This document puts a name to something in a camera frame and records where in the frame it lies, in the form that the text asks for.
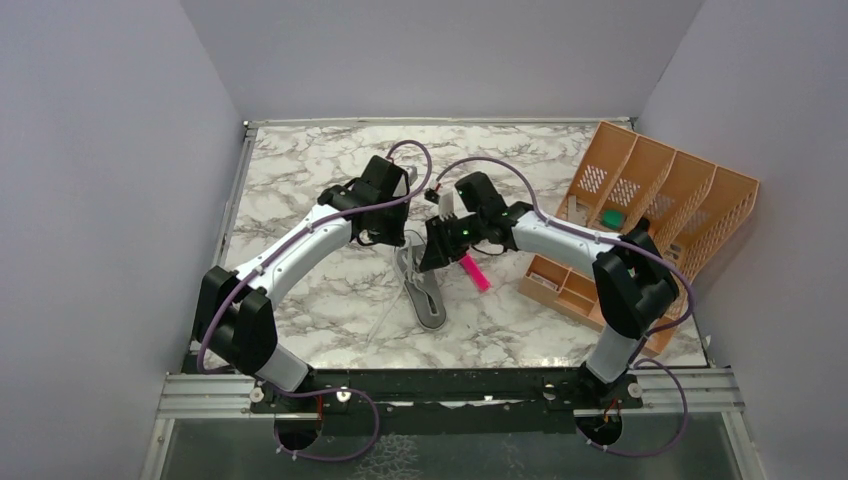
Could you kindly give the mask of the orange plastic organizer tray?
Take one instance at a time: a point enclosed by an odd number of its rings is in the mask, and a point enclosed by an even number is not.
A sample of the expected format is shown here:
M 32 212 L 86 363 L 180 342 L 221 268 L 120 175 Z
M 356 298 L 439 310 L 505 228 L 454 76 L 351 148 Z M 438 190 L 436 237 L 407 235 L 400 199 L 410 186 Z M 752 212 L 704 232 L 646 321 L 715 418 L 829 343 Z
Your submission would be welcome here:
M 601 122 L 556 210 L 566 198 L 588 207 L 586 227 L 627 233 L 647 226 L 662 256 L 690 282 L 750 215 L 760 182 L 649 137 Z M 600 224 L 604 210 L 626 216 L 621 230 Z M 592 280 L 543 256 L 532 260 L 518 291 L 599 331 L 606 324 Z

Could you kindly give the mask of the pink plastic bar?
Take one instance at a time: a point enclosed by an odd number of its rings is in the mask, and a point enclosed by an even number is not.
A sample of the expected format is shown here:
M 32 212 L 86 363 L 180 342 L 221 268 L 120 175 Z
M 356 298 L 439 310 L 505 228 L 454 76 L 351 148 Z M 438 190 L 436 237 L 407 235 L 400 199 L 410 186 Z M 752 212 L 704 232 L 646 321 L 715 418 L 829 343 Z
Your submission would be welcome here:
M 471 255 L 466 254 L 459 260 L 459 264 L 480 292 L 486 292 L 491 288 L 491 282 Z

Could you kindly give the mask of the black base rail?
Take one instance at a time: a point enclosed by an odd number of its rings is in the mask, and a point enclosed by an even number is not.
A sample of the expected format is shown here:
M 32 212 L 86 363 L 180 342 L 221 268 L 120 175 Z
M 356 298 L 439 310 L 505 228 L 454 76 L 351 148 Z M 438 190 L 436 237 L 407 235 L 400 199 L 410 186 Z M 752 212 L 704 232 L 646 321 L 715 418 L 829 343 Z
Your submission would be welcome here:
M 250 410 L 328 436 L 572 434 L 579 416 L 641 408 L 638 388 L 634 374 L 604 386 L 581 367 L 319 369 L 295 397 L 256 383 Z

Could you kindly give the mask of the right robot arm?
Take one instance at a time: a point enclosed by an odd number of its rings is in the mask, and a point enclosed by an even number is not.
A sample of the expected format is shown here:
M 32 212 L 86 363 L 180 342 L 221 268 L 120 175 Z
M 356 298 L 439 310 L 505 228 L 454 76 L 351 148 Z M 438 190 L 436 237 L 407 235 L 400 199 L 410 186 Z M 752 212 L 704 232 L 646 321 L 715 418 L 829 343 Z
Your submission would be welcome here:
M 444 268 L 482 241 L 507 250 L 541 255 L 591 279 L 606 322 L 577 380 L 579 398 L 600 407 L 617 392 L 649 327 L 677 300 L 679 288 L 651 236 L 634 229 L 625 235 L 543 219 L 527 202 L 507 204 L 484 173 L 455 185 L 467 215 L 426 221 L 426 244 L 416 265 L 420 273 Z

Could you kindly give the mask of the grey metal bracket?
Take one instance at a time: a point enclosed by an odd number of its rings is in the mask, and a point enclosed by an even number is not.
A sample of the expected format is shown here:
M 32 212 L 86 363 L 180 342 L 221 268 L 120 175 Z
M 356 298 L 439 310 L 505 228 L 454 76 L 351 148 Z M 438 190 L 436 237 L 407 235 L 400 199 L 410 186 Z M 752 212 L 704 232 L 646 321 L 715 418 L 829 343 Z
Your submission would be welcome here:
M 577 196 L 569 195 L 566 198 L 566 217 L 571 223 L 586 226 L 588 223 L 588 207 L 581 204 Z

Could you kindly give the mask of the green cap item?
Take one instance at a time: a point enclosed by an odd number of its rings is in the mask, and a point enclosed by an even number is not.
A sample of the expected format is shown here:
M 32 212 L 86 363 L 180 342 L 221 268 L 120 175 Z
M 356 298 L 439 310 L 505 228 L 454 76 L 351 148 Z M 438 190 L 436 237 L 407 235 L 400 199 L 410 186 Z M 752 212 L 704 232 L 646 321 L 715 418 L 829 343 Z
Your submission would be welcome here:
M 600 224 L 610 230 L 621 230 L 625 221 L 625 214 L 617 210 L 604 210 L 600 216 Z

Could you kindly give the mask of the grey canvas sneaker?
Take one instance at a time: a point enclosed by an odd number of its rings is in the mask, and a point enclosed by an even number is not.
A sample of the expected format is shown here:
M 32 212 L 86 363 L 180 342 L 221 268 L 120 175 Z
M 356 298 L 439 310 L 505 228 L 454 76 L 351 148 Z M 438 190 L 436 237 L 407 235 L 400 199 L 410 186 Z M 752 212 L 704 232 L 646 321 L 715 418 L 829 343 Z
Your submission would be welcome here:
M 422 235 L 405 230 L 404 243 L 394 249 L 393 266 L 418 324 L 424 330 L 435 331 L 445 324 L 447 312 L 435 273 L 418 271 L 425 247 Z

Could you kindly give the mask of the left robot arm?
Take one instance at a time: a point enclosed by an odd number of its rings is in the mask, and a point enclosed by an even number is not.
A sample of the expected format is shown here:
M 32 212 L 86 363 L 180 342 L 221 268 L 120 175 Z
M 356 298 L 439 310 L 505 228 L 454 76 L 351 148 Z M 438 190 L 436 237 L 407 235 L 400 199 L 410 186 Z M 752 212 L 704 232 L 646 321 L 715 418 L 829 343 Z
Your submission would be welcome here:
M 263 253 L 233 270 L 211 268 L 201 280 L 193 338 L 237 371 L 275 385 L 288 409 L 309 406 L 311 368 L 280 345 L 275 309 L 307 273 L 362 233 L 402 245 L 416 176 L 412 167 L 374 156 L 360 176 L 325 189 L 295 229 Z

